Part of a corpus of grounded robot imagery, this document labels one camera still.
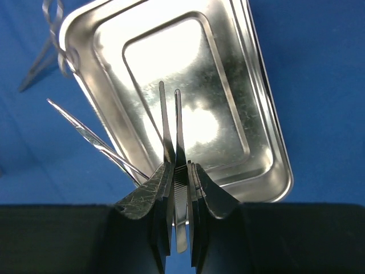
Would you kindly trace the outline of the blue surgical drape cloth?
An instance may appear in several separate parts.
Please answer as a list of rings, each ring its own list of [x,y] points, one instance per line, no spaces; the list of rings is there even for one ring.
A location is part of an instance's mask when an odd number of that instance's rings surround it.
[[[363,273],[364,2],[248,2],[293,187],[237,199],[216,273]],[[125,273],[115,204],[139,186],[47,102],[117,152],[75,73],[52,64],[18,91],[49,35],[42,3],[1,2],[1,272]]]

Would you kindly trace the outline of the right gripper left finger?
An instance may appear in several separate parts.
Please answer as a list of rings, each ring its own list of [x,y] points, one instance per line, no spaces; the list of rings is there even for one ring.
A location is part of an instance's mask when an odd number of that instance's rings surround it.
[[[115,204],[122,223],[121,258],[125,273],[164,273],[171,254],[173,171],[162,163],[150,179]]]

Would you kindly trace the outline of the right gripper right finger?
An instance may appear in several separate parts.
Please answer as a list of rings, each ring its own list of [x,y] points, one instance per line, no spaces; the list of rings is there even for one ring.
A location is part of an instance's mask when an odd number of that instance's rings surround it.
[[[198,163],[189,161],[188,215],[191,265],[196,273],[216,273],[226,250],[229,216],[239,202],[216,184]]]

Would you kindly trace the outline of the steel instrument tray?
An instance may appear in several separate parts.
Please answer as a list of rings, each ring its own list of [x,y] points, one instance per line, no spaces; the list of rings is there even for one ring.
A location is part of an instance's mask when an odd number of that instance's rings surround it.
[[[180,90],[186,157],[242,202],[277,202],[293,173],[248,1],[92,1],[61,48],[117,152],[147,175],[163,160]]]

